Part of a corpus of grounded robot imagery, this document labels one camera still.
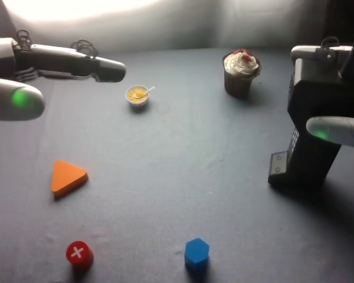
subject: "tabletop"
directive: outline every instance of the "tabletop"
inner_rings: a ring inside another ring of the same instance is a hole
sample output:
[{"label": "tabletop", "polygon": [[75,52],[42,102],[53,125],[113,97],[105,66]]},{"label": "tabletop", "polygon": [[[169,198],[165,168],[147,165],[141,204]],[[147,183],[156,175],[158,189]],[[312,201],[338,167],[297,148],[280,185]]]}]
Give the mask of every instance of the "tabletop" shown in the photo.
[{"label": "tabletop", "polygon": [[[0,121],[0,282],[194,282],[183,253],[199,237],[208,283],[354,283],[354,148],[316,194],[272,189],[270,155],[293,131],[289,51],[253,50],[262,71],[246,101],[224,90],[228,52],[117,54],[120,83],[32,83],[45,113]],[[135,84],[156,87],[143,111],[124,96]],[[59,200],[58,159],[89,175]],[[84,275],[65,258],[74,241],[94,253]]]}]

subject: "cupcake wrapper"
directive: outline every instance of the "cupcake wrapper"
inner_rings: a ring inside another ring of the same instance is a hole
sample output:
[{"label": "cupcake wrapper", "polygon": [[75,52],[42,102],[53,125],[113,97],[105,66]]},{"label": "cupcake wrapper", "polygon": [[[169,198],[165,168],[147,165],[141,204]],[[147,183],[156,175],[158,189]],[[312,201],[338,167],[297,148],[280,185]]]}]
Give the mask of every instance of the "cupcake wrapper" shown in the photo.
[{"label": "cupcake wrapper", "polygon": [[[232,53],[228,53],[223,57],[223,68],[224,68],[224,60]],[[250,85],[252,84],[252,80],[256,78],[261,72],[261,63],[260,60],[255,58],[258,68],[257,71],[253,75],[249,76],[241,76],[241,75],[232,75],[228,73],[224,68],[224,88],[226,92],[234,97],[238,98],[246,98],[249,93]]]}]

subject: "small white bowl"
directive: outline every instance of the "small white bowl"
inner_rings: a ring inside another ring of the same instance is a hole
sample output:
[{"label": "small white bowl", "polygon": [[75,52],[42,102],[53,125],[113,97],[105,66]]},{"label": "small white bowl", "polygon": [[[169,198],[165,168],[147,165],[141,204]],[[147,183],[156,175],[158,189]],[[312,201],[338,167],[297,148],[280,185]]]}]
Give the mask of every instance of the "small white bowl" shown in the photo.
[{"label": "small white bowl", "polygon": [[131,101],[129,100],[129,98],[127,97],[127,93],[129,92],[129,90],[132,90],[133,88],[135,87],[139,87],[139,88],[142,88],[146,91],[148,91],[148,88],[143,86],[143,85],[133,85],[132,87],[129,87],[127,90],[126,90],[126,93],[124,94],[124,96],[126,97],[126,100],[130,103],[131,106],[133,107],[141,107],[141,106],[144,106],[148,103],[148,99],[149,99],[149,93],[147,93],[147,97],[145,100],[142,100],[140,102],[134,102],[134,101]]}]

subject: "white x mark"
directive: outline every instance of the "white x mark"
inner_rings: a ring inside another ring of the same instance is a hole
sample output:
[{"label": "white x mark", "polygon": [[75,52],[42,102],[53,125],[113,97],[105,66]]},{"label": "white x mark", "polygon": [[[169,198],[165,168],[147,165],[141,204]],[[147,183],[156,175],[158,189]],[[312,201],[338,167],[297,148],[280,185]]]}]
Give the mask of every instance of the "white x mark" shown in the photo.
[{"label": "white x mark", "polygon": [[78,258],[81,258],[81,255],[80,255],[80,252],[82,252],[84,250],[84,248],[81,248],[81,249],[77,249],[75,246],[73,247],[73,250],[75,251],[71,257],[77,255]]}]

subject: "green light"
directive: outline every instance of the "green light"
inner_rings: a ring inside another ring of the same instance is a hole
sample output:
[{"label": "green light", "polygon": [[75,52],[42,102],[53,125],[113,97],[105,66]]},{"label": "green light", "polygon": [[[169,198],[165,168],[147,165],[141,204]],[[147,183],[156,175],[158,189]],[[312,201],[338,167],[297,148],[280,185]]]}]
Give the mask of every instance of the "green light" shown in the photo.
[{"label": "green light", "polygon": [[315,137],[319,137],[320,139],[327,140],[328,139],[328,133],[325,131],[317,131],[314,134]]},{"label": "green light", "polygon": [[31,96],[28,94],[26,90],[23,89],[16,90],[12,95],[11,101],[14,105],[18,106],[19,108],[29,109],[29,108],[33,108],[34,105]]}]

